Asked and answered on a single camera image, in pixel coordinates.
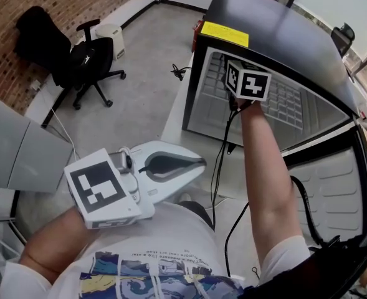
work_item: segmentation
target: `chair armrest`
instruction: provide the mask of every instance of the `chair armrest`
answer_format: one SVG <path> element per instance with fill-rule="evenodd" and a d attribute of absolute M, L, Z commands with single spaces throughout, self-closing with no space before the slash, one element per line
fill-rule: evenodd
<path fill-rule="evenodd" d="M 85 33 L 85 39 L 86 39 L 86 41 L 87 42 L 90 42 L 90 41 L 92 41 L 92 38 L 90 36 L 90 27 L 96 26 L 99 23 L 100 23 L 100 19 L 96 19 L 96 20 L 91 20 L 91 21 L 85 22 L 83 24 L 80 24 L 77 27 L 77 31 L 83 30 L 84 33 Z"/>
<path fill-rule="evenodd" d="M 81 31 L 81 30 L 85 30 L 86 28 L 97 26 L 99 23 L 100 23 L 100 19 L 85 22 L 85 23 L 80 24 L 79 26 L 77 26 L 77 31 Z"/>

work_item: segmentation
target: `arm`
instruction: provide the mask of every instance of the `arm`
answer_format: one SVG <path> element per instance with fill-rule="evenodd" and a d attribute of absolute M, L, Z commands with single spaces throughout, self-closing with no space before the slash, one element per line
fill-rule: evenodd
<path fill-rule="evenodd" d="M 78 210 L 73 207 L 29 239 L 19 263 L 54 283 L 81 250 L 93 241 L 96 232 L 85 227 Z"/>
<path fill-rule="evenodd" d="M 244 110 L 241 121 L 252 231 L 262 266 L 274 246 L 302 231 L 290 175 L 260 103 Z"/>
<path fill-rule="evenodd" d="M 366 270 L 361 274 L 360 278 L 359 278 L 359 283 L 360 285 L 366 289 L 367 287 L 367 268 Z"/>

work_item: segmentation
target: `office chair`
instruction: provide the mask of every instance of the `office chair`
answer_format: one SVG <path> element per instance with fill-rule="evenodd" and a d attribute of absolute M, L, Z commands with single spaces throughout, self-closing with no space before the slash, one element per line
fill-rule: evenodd
<path fill-rule="evenodd" d="M 341 29 L 337 27 L 333 29 L 331 38 L 341 57 L 344 57 L 351 48 L 352 42 L 355 40 L 355 32 L 353 32 L 352 28 L 347 23 L 344 23 Z"/>
<path fill-rule="evenodd" d="M 99 23 L 96 19 L 79 25 L 77 31 L 84 31 L 86 41 L 72 49 L 69 39 L 39 6 L 28 9 L 16 24 L 20 36 L 15 53 L 50 71 L 56 85 L 79 90 L 72 104 L 76 110 L 81 108 L 79 101 L 91 85 L 95 86 L 105 105 L 111 107 L 113 102 L 105 98 L 97 82 L 114 75 L 121 75 L 122 80 L 126 78 L 123 70 L 109 72 L 113 62 L 113 39 L 91 39 L 90 27 Z"/>

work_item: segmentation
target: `fridge door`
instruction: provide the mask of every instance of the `fridge door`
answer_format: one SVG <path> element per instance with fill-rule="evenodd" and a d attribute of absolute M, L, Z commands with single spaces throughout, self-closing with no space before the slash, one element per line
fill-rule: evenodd
<path fill-rule="evenodd" d="M 367 235 L 367 152 L 360 126 L 284 157 L 309 198 L 315 226 L 324 241 L 340 235 L 348 240 Z M 298 214 L 305 238 L 309 233 L 305 208 L 298 197 Z"/>
<path fill-rule="evenodd" d="M 272 75 L 267 99 L 261 106 L 282 151 L 301 146 L 352 121 L 348 112 L 331 102 L 332 98 L 327 99 L 270 67 L 208 47 L 190 113 L 189 131 L 223 139 L 230 114 L 225 88 L 226 57 L 258 66 Z M 232 122 L 228 142 L 242 146 L 240 116 Z"/>

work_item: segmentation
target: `yellow label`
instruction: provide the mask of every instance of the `yellow label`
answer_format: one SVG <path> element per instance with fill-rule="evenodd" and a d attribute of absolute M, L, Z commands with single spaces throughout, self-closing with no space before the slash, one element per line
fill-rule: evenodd
<path fill-rule="evenodd" d="M 237 31 L 230 27 L 221 26 L 220 24 L 206 21 L 203 25 L 201 33 L 233 42 L 242 45 L 243 47 L 248 47 L 249 35 L 247 33 Z"/>

